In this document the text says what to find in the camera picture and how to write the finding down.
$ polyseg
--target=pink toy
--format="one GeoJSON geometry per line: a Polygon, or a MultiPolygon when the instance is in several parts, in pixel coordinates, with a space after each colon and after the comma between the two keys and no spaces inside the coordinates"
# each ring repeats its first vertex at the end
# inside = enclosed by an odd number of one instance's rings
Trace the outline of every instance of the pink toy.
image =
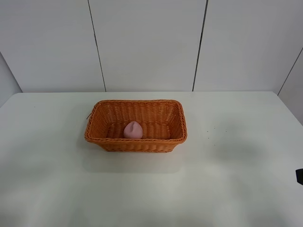
{"type": "Polygon", "coordinates": [[[142,135],[142,127],[138,122],[130,122],[124,129],[126,139],[141,139],[142,135]]]}

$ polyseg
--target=black object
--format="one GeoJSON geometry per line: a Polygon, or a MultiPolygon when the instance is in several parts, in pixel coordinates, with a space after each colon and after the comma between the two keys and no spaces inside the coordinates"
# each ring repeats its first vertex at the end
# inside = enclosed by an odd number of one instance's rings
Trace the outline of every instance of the black object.
{"type": "Polygon", "coordinates": [[[297,175],[297,182],[303,185],[303,169],[297,169],[295,174],[297,175]]]}

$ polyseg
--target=white table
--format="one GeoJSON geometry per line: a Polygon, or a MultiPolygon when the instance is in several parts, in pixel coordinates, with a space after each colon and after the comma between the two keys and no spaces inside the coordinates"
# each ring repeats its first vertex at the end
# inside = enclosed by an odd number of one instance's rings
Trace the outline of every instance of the white table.
{"type": "Polygon", "coordinates": [[[0,108],[2,227],[302,227],[303,127],[271,92],[23,93],[0,108]],[[188,138],[109,153],[103,99],[176,99],[188,138]]]}

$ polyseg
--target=basket rim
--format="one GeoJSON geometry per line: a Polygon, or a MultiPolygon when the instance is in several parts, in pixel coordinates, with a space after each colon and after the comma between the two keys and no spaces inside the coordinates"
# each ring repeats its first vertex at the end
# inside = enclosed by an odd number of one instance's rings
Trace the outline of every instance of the basket rim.
{"type": "Polygon", "coordinates": [[[155,100],[101,100],[97,102],[94,105],[94,108],[92,109],[91,115],[89,117],[89,121],[85,130],[85,139],[89,142],[97,142],[97,143],[102,143],[102,144],[129,144],[129,143],[135,143],[135,144],[142,144],[142,143],[161,143],[161,144],[180,144],[183,143],[186,138],[187,138],[187,128],[186,128],[186,122],[185,122],[185,117],[184,117],[184,112],[183,112],[183,107],[182,104],[173,99],[155,99],[155,100]],[[88,135],[91,125],[92,125],[92,118],[96,113],[96,109],[105,103],[173,103],[176,104],[178,107],[178,110],[180,111],[180,121],[181,121],[181,131],[182,131],[182,137],[178,139],[169,139],[169,140],[160,140],[160,139],[124,139],[124,138],[119,138],[119,139],[109,139],[109,138],[94,138],[88,135]]]}

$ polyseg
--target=wicker basket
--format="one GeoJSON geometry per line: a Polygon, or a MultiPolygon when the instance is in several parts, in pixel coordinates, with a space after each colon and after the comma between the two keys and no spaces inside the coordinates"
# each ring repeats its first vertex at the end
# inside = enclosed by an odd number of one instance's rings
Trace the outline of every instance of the wicker basket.
{"type": "Polygon", "coordinates": [[[182,105],[175,100],[100,101],[85,131],[88,142],[107,151],[170,152],[186,137],[182,105]],[[132,121],[142,126],[142,139],[124,139],[124,128],[132,121]]]}

